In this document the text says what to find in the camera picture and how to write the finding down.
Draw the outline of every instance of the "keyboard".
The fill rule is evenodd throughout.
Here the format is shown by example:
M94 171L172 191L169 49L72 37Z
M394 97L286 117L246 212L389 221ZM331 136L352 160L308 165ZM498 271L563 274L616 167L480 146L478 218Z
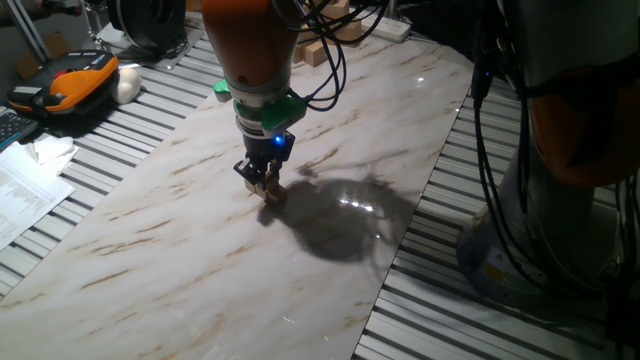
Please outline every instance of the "keyboard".
M38 127L38 122L12 112L0 115L0 151L29 135Z

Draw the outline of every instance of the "slotted metal table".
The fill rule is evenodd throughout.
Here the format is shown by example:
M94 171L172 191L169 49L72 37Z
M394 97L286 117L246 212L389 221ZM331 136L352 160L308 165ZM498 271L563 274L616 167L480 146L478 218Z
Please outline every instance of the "slotted metal table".
M188 14L187 26L204 30L199 14ZM0 298L222 78L206 35L174 69L137 70L144 90L133 103L108 102L74 122L84 134L75 138L80 151L62 178L77 190L0 252ZM471 102L467 97L458 111L353 359L600 358L604 309L599 304L568 304L534 317L481 298L460 272L457 236L484 206ZM484 102L482 123L498 182L516 150L519 119L516 96L506 83L495 82ZM613 189L598 189L596 201L614 206Z

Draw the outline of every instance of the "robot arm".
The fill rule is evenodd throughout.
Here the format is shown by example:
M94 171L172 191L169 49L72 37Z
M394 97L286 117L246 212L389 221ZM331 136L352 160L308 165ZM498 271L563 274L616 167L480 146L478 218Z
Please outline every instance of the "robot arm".
M293 2L288 5L284 10L295 14ZM306 113L306 104L288 95L298 34L285 27L271 0L207 0L202 17L225 73L216 94L234 100L247 150L234 169L250 191L283 201L278 172L295 141L286 129Z

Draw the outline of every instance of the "paper document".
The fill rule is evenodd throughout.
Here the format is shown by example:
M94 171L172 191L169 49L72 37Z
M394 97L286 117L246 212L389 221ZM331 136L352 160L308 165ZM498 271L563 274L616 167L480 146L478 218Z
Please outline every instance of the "paper document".
M0 250L75 191L16 144L0 153Z

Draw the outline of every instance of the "white ball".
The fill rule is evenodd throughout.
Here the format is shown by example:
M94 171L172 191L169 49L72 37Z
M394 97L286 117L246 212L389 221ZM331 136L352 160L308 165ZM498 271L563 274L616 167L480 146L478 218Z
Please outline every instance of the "white ball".
M133 68L120 69L120 79L118 85L113 88L111 95L118 104L131 102L140 92L142 78Z

